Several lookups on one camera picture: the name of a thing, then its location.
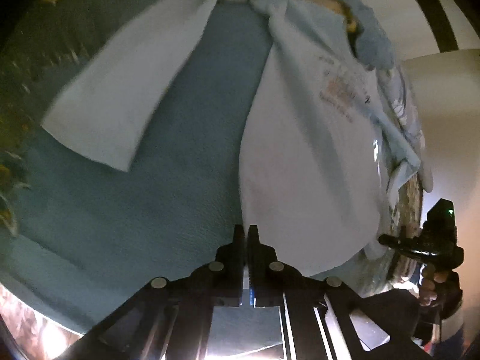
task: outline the finger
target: finger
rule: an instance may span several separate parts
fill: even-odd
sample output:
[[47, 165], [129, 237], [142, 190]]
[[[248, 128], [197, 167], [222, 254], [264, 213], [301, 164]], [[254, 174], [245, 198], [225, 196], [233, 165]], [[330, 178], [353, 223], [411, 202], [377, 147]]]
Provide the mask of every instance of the finger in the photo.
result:
[[435, 282], [433, 280], [423, 279], [419, 289], [433, 291], [435, 290]]
[[420, 289], [418, 291], [418, 296], [420, 299], [425, 299], [425, 300], [436, 300], [438, 295], [435, 291], [429, 291], [426, 289]]
[[435, 266], [433, 264], [427, 264], [425, 268], [423, 268], [421, 275], [426, 279], [433, 279], [435, 274]]
[[433, 279], [437, 283], [445, 283], [448, 279], [449, 274], [450, 274], [449, 271], [435, 272], [435, 274], [433, 275]]
[[426, 299], [420, 299], [420, 305], [424, 307], [429, 306], [431, 305], [431, 301]]

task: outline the silver bolt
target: silver bolt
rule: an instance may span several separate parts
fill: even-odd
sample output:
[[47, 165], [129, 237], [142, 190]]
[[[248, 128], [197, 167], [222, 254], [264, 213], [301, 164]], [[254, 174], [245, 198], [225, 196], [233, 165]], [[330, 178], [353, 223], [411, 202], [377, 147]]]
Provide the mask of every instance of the silver bolt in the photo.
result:
[[342, 280], [336, 276], [329, 276], [327, 277], [327, 284], [330, 287], [340, 287], [342, 285]]
[[268, 266], [274, 272], [282, 272], [285, 266], [280, 261], [271, 262]]
[[208, 269], [212, 272], [220, 272], [223, 269], [223, 264], [220, 261], [212, 261], [208, 264]]
[[167, 285], [167, 279], [165, 279], [164, 277], [156, 277], [150, 282], [150, 285], [152, 286], [152, 288], [159, 290], [160, 288], [163, 288]]

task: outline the person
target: person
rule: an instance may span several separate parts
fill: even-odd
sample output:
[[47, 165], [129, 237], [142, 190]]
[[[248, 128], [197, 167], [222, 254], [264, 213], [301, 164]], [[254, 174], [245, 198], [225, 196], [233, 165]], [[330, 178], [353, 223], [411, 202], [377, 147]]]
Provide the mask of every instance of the person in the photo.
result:
[[[37, 3], [4, 50], [2, 95], [43, 128], [19, 149], [31, 188], [0, 281], [75, 331], [209, 262], [238, 223], [304, 275], [371, 282], [398, 189], [429, 186], [406, 77], [360, 0]], [[276, 311], [245, 306], [215, 311], [212, 354], [279, 342]]]
[[429, 307], [442, 296], [443, 308], [440, 340], [426, 345], [426, 350], [436, 360], [457, 360], [464, 351], [462, 296], [459, 276], [454, 271], [435, 271], [427, 265], [422, 273], [419, 286], [419, 301], [423, 307]]

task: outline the white panel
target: white panel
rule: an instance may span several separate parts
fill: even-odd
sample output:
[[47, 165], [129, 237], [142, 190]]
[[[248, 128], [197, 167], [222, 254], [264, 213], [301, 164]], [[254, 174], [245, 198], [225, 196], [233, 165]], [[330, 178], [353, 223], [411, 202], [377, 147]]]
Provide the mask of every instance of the white panel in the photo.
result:
[[439, 52], [434, 35], [416, 0], [362, 0], [375, 11], [402, 60]]
[[440, 0], [450, 21], [460, 50], [480, 48], [480, 38], [469, 20], [453, 0]]
[[480, 115], [480, 51], [460, 50], [404, 63], [423, 117]]
[[[463, 102], [461, 96], [451, 100]], [[464, 291], [464, 333], [469, 341], [480, 330], [480, 115], [422, 122], [435, 180], [433, 192], [423, 195], [423, 216], [439, 198], [454, 203], [458, 244], [465, 249], [465, 261], [455, 271]]]

